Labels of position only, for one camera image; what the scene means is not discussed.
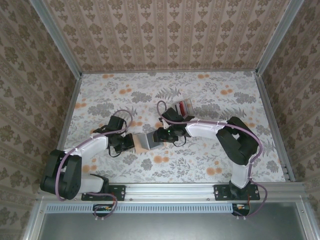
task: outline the patterned wall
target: patterned wall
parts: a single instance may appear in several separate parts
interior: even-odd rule
[[[320,218],[320,0],[305,0],[263,73],[298,181]]]
[[[289,0],[45,0],[84,72],[254,69]]]
[[[75,79],[28,0],[0,1],[0,239],[28,223]]]

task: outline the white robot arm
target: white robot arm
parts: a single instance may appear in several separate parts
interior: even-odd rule
[[[94,155],[106,150],[108,147],[108,137],[100,136],[92,139],[81,148],[76,149],[71,156],[79,156],[82,161],[87,162]],[[64,152],[68,153],[72,148],[65,149]],[[78,194],[84,194],[88,192],[99,193],[103,187],[104,180],[100,177],[91,174],[81,174],[81,184]]]
[[[191,137],[203,137],[208,139],[216,139],[216,134],[223,125],[212,125],[206,123],[191,123],[187,124],[185,130]],[[248,171],[250,161],[246,165],[239,165],[232,162],[232,177],[231,182],[240,189],[243,189],[249,182]]]

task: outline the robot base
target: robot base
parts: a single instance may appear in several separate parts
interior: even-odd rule
[[[125,185],[109,185],[109,179],[96,175],[91,174],[93,176],[96,176],[98,178],[103,179],[103,185],[100,190],[100,192],[97,192],[99,194],[112,194],[116,197],[116,199],[119,201],[124,201],[126,196],[126,186]],[[83,193],[81,196],[82,201],[113,201],[114,199],[111,196],[96,196],[96,195],[90,195],[89,193]]]
[[[232,183],[218,184],[213,186],[214,198],[216,201],[250,201],[260,200],[258,186],[248,183],[243,189],[237,188]]]

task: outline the table surface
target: table surface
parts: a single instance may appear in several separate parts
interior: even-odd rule
[[[251,71],[84,74],[65,147],[89,138],[120,109],[133,114],[128,133],[154,131],[161,126],[156,103],[164,100],[172,107],[184,99],[192,100],[199,119],[239,117],[263,145],[263,154],[253,163],[253,180],[285,181]],[[126,113],[118,116],[129,120]],[[105,176],[111,183],[216,183],[230,180],[232,162],[217,139],[193,137],[182,147],[168,143],[141,154],[132,149],[115,158],[106,150],[83,161],[82,172]]]

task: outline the wire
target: wire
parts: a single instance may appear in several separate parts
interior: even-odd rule
[[[112,158],[116,158],[116,157],[118,157],[118,156],[122,153],[122,151],[121,151],[121,152],[118,153],[117,155],[112,156],[112,155],[111,155],[111,150],[110,150],[110,148],[111,148],[111,147],[108,148],[108,152],[109,152],[109,156],[112,157]]]
[[[115,200],[115,203],[114,203],[114,206],[113,206],[113,209],[106,215],[104,216],[104,218],[108,218],[110,217],[114,211],[116,210],[117,208],[117,205],[118,205],[118,199],[115,195],[112,195],[112,194],[109,194],[109,193],[95,193],[95,192],[88,192],[87,194],[90,194],[90,195],[93,195],[93,196],[108,196],[108,197],[112,197],[114,200]],[[100,206],[97,206],[95,209],[94,209],[94,212],[93,212],[93,215],[98,218],[97,216],[97,210],[98,209],[101,209],[101,208],[104,208],[104,206],[100,205]]]
[[[247,204],[249,205],[249,209],[250,209],[250,195],[249,195],[249,193],[248,193],[248,202],[247,202]]]
[[[182,145],[177,146],[174,142],[173,142],[173,145],[174,145],[175,147],[179,148],[179,147],[182,147],[183,145],[185,145],[186,142],[187,142],[187,138],[186,138],[186,136],[184,136],[184,143],[183,143]]]
[[[257,212],[264,206],[264,204],[266,203],[266,200],[267,200],[267,197],[268,197],[268,191],[267,189],[262,186],[261,184],[259,183],[256,183],[252,180],[251,178],[251,171],[252,171],[252,166],[253,166],[253,163],[254,161],[262,154],[262,151],[263,151],[263,147],[262,147],[262,144],[259,140],[259,138],[257,138],[256,135],[254,135],[252,132],[242,128],[242,127],[239,127],[239,126],[235,126],[235,125],[232,125],[232,124],[228,124],[228,123],[224,123],[224,122],[217,122],[217,121],[208,121],[208,120],[193,120],[193,121],[171,121],[171,120],[168,120],[166,119],[165,117],[163,117],[160,113],[160,110],[159,110],[159,104],[160,103],[163,103],[164,104],[164,109],[167,110],[167,104],[165,103],[165,101],[163,100],[160,100],[157,102],[156,104],[156,111],[158,112],[159,116],[165,120],[167,123],[170,123],[170,124],[198,124],[198,123],[203,123],[203,124],[212,124],[212,125],[222,125],[222,126],[225,126],[225,127],[230,127],[230,128],[233,128],[233,129],[238,129],[246,134],[248,134],[249,136],[251,136],[259,145],[259,152],[250,160],[250,163],[249,163],[249,169],[248,169],[248,179],[250,182],[252,182],[253,184],[257,185],[258,187],[261,187],[264,191],[265,191],[265,196],[264,196],[264,199],[261,203],[261,205],[259,206],[259,208],[247,215],[246,217],[249,217],[249,216],[254,216],[255,214],[257,214]]]
[[[65,161],[67,160],[67,158],[69,157],[69,155],[72,154],[74,151],[76,151],[76,149],[81,148],[83,145],[93,141],[94,139],[97,139],[97,138],[102,137],[102,136],[107,136],[107,135],[110,135],[110,134],[117,134],[117,133],[123,132],[123,131],[127,130],[131,126],[131,124],[132,124],[132,122],[134,120],[134,117],[132,116],[131,112],[129,112],[128,110],[125,110],[125,109],[120,109],[120,110],[116,111],[113,115],[117,114],[118,112],[126,112],[126,113],[129,114],[131,120],[130,120],[130,123],[128,124],[128,126],[126,126],[124,129],[120,129],[120,130],[116,130],[116,131],[109,131],[109,132],[100,133],[100,134],[97,134],[95,136],[92,136],[91,138],[89,138],[89,139],[85,140],[84,142],[80,143],[78,146],[72,148],[62,158],[62,160],[60,162],[60,165],[58,167],[57,173],[56,173],[55,186],[54,186],[55,195],[56,195],[56,197],[57,197],[57,199],[59,201],[65,201],[66,200],[65,198],[61,198],[60,195],[59,195],[59,179],[60,179],[60,174],[61,174],[62,167],[63,167]]]

